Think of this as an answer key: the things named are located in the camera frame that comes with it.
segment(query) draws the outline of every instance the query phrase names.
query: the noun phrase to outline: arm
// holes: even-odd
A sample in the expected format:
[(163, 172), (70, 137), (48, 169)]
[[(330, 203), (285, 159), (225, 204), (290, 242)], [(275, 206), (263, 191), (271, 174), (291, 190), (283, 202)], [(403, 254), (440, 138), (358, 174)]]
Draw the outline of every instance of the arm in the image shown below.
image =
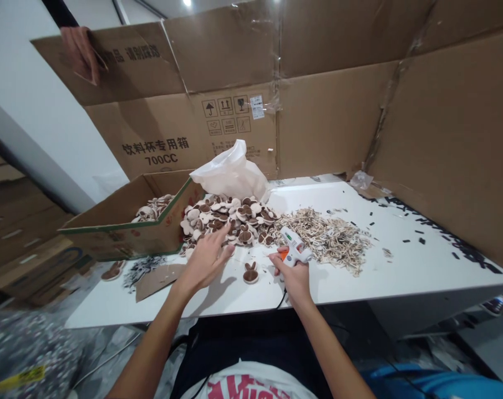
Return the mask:
[(283, 263), (278, 253), (271, 254), (270, 260), (277, 268), (276, 275), (281, 272), (284, 276), (290, 303), (307, 332), (334, 399), (375, 399), (312, 300), (308, 264), (298, 262), (291, 268)]
[(185, 271), (173, 284), (164, 305), (107, 398), (153, 398), (186, 304), (198, 290), (207, 287), (214, 280), (235, 250), (233, 245), (228, 245), (219, 256), (221, 244), (229, 228), (230, 225), (227, 225), (198, 242)]

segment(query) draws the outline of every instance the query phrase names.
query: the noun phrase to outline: white table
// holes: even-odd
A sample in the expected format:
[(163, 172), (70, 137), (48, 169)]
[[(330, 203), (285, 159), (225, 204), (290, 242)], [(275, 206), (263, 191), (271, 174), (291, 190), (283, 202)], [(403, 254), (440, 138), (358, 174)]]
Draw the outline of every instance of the white table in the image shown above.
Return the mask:
[[(401, 337), (503, 293), (501, 267), (492, 262), (502, 271), (495, 274), (466, 260), (437, 230), (415, 221), (421, 216), (412, 213), (405, 216), (405, 212), (395, 206), (380, 207), (378, 203), (361, 198), (349, 184), (332, 175), (325, 175), (321, 180), (298, 178), (276, 182), (282, 186), (273, 189), (268, 204), (279, 213), (311, 206), (327, 217), (352, 221), (371, 232), (374, 246), (367, 250), (358, 278), (345, 268), (312, 261), (311, 294), (316, 304), (369, 300), (388, 334)], [(328, 215), (327, 210), (333, 208), (345, 208), (347, 212)], [(425, 239), (424, 245), (418, 241), (420, 237)], [(392, 252), (392, 259), (384, 256), (383, 248)], [(284, 286), (279, 277), (274, 278), (267, 258), (273, 251), (262, 245), (237, 247), (220, 277), (192, 298), (183, 317), (244, 313), (277, 306)], [(177, 255), (168, 257), (167, 261), (185, 263), (184, 258)], [(259, 266), (260, 278), (256, 284), (248, 285), (242, 279), (244, 264), (253, 261)], [(134, 262), (127, 263), (124, 273)], [(129, 294), (122, 283), (123, 277), (113, 282), (100, 282), (71, 315), (66, 327), (152, 321), (166, 300), (169, 288), (136, 303), (135, 294)], [(281, 307), (289, 307), (289, 302), (285, 300)]]

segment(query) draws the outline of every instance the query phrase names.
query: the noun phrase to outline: hand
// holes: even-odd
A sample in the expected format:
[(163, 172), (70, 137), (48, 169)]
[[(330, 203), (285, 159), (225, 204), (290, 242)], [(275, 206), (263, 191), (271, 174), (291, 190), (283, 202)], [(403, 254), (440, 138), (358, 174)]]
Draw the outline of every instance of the hand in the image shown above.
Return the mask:
[(280, 247), (277, 248), (277, 253), (268, 256), (276, 267), (275, 275), (283, 274), (284, 287), (288, 293), (290, 303), (296, 310), (302, 306), (314, 305), (308, 279), (308, 263), (298, 261), (294, 267), (286, 266), (279, 253), (286, 251), (288, 251), (288, 247)]
[(220, 253), (221, 245), (229, 232), (228, 223), (215, 233), (207, 234), (198, 241), (194, 252), (186, 264), (185, 271), (174, 283), (194, 295), (201, 288), (207, 287), (220, 274), (225, 264), (235, 251), (234, 245), (227, 245)]

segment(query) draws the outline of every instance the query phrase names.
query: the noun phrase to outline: blue fabric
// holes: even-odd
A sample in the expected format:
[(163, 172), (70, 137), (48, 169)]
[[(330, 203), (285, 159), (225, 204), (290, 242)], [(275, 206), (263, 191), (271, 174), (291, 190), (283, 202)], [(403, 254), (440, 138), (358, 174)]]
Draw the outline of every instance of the blue fabric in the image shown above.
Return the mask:
[[(451, 396), (503, 399), (503, 383), (500, 381), (452, 371), (424, 370), (413, 364), (397, 364), (395, 367), (399, 372), (386, 366), (362, 374), (378, 399), (425, 399), (425, 394), (441, 399)], [(416, 390), (405, 377), (425, 394)]]

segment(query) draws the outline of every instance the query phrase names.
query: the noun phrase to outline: yellow label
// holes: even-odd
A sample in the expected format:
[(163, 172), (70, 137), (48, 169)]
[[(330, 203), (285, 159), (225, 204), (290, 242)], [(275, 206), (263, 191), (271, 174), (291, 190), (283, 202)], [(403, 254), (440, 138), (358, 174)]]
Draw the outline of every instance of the yellow label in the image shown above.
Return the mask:
[(44, 378), (45, 371), (46, 366), (39, 366), (6, 378), (5, 380), (0, 381), (0, 392), (10, 391), (22, 385), (40, 381)]

